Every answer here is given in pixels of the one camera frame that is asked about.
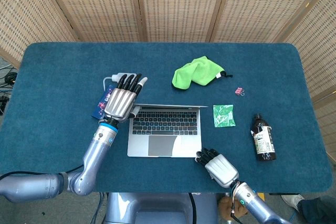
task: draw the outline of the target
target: woven screen panel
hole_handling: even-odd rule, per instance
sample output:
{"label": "woven screen panel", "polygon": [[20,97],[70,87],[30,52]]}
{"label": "woven screen panel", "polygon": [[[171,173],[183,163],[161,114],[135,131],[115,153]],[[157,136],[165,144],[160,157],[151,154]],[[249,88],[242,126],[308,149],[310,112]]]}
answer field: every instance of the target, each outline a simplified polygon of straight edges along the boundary
{"label": "woven screen panel", "polygon": [[305,0],[226,0],[215,42],[273,42]]}
{"label": "woven screen panel", "polygon": [[139,41],[133,0],[57,0],[84,41]]}
{"label": "woven screen panel", "polygon": [[336,101],[315,110],[327,152],[336,160]]}
{"label": "woven screen panel", "polygon": [[300,52],[312,97],[336,84],[336,0],[319,0],[286,42]]}
{"label": "woven screen panel", "polygon": [[205,41],[216,0],[143,0],[148,41]]}
{"label": "woven screen panel", "polygon": [[41,41],[75,41],[51,0],[0,0],[0,47],[21,62]]}

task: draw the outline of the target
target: green microfiber towel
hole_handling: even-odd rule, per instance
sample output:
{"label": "green microfiber towel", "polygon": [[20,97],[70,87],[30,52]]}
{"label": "green microfiber towel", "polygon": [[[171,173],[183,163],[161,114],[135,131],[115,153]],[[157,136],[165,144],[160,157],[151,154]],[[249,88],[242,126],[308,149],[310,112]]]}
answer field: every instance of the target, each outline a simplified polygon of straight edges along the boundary
{"label": "green microfiber towel", "polygon": [[232,77],[226,74],[224,68],[202,56],[176,69],[172,83],[178,89],[188,89],[192,81],[205,86],[220,76]]}

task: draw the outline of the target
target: brown bottle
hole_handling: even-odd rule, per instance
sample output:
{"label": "brown bottle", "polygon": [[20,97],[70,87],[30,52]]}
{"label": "brown bottle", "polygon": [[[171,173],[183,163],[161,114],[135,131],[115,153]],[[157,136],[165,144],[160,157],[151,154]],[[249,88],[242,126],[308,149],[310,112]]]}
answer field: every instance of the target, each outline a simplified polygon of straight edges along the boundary
{"label": "brown bottle", "polygon": [[271,127],[261,118],[260,114],[255,115],[255,122],[251,129],[254,139],[258,160],[268,161],[276,159],[273,140],[271,136]]}

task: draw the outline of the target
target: pink binder clip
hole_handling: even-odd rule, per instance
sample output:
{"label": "pink binder clip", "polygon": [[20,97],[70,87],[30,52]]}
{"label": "pink binder clip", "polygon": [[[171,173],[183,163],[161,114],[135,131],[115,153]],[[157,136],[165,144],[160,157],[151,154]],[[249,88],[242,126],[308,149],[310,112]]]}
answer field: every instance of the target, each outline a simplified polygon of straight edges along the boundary
{"label": "pink binder clip", "polygon": [[243,88],[237,88],[235,93],[236,95],[241,95],[242,97],[245,95]]}

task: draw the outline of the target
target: laptop key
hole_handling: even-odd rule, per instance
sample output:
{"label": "laptop key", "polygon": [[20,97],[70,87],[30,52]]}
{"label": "laptop key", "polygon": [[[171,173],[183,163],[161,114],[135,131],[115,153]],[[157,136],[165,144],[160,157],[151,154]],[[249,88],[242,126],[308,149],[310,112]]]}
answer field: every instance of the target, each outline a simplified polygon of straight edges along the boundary
{"label": "laptop key", "polygon": [[173,131],[152,131],[152,135],[174,135]]}

